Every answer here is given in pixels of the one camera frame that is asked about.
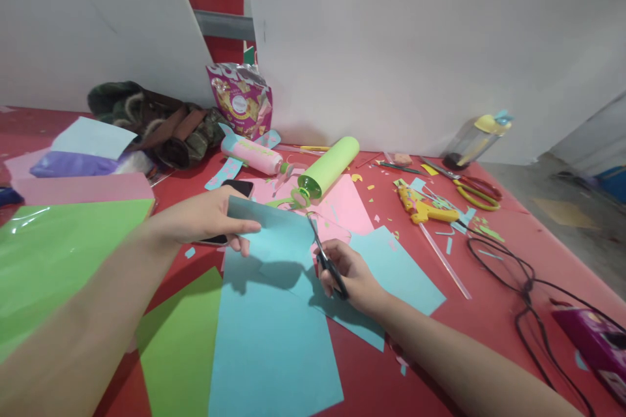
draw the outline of black scissors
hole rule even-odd
[[[314,213],[314,212],[309,212],[308,214],[306,214],[306,217],[308,218],[308,222],[311,223],[311,228],[313,228],[313,233],[315,234],[315,243],[318,245],[318,248],[320,249],[320,253],[317,255],[316,259],[318,260],[318,263],[321,264],[321,268],[327,269],[331,273],[333,279],[335,279],[335,282],[337,283],[339,287],[339,289],[335,289],[339,299],[347,300],[348,290],[346,290],[344,280],[341,278],[341,274],[337,270],[337,266],[335,265],[335,263],[332,262],[332,260],[330,260],[326,256],[326,254],[324,253],[324,250],[321,248],[320,237],[318,236],[318,230],[315,226],[315,223],[313,223],[313,219],[310,216],[311,213]]]

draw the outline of scissors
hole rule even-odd
[[[313,219],[310,216],[311,213],[314,213],[314,212],[309,212],[308,214],[306,214],[306,217],[308,218],[308,222],[311,223],[311,228],[313,228],[313,233],[315,234],[315,243],[318,245],[318,248],[320,249],[320,253],[316,257],[316,259],[318,260],[318,263],[321,263],[322,270],[327,269],[331,273],[333,279],[335,279],[335,282],[337,283],[339,287],[339,289],[335,289],[335,291],[337,292],[337,296],[339,296],[339,299],[347,300],[348,290],[346,290],[346,285],[344,284],[344,280],[341,278],[341,274],[337,270],[337,266],[335,265],[335,263],[332,262],[332,260],[330,260],[326,256],[326,254],[324,253],[324,250],[321,248],[320,237],[318,236],[318,230],[315,226],[315,223],[313,223]]]
[[[427,165],[432,166],[441,174],[452,179],[452,182],[457,186],[456,189],[458,190],[458,193],[461,194],[463,198],[468,202],[474,204],[480,209],[489,210],[490,212],[495,212],[500,208],[500,204],[498,203],[498,201],[502,200],[502,193],[496,187],[489,184],[487,181],[473,176],[462,176],[454,174],[452,171],[448,171],[447,169],[436,165],[428,158],[424,158],[423,156],[420,156],[420,158]],[[474,195],[478,195],[478,197],[486,202],[489,202],[491,205],[486,205],[482,202],[478,202],[470,194],[468,194],[468,191]]]

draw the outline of yellow glue gun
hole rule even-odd
[[[452,223],[460,217],[456,210],[441,210],[423,203],[421,200],[424,196],[409,186],[400,185],[398,187],[398,195],[404,205],[404,210],[411,215],[411,221],[415,225],[427,222],[429,218]]]

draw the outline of hand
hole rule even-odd
[[[250,242],[236,235],[255,233],[261,225],[253,220],[229,218],[228,198],[246,197],[231,186],[196,195],[149,218],[145,225],[157,236],[180,244],[226,235],[230,246],[243,257],[250,254]]]
[[[326,256],[337,266],[348,291],[348,301],[352,306],[369,316],[384,307],[389,294],[376,281],[361,254],[337,239],[325,241],[321,246]],[[330,297],[337,284],[328,270],[324,269],[321,272],[320,270],[321,263],[318,263],[318,278],[326,296]]]

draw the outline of green plastic sheet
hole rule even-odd
[[[0,228],[0,363],[85,285],[153,203],[22,207]]]
[[[221,288],[213,267],[142,318],[136,337],[153,417],[207,416]]]

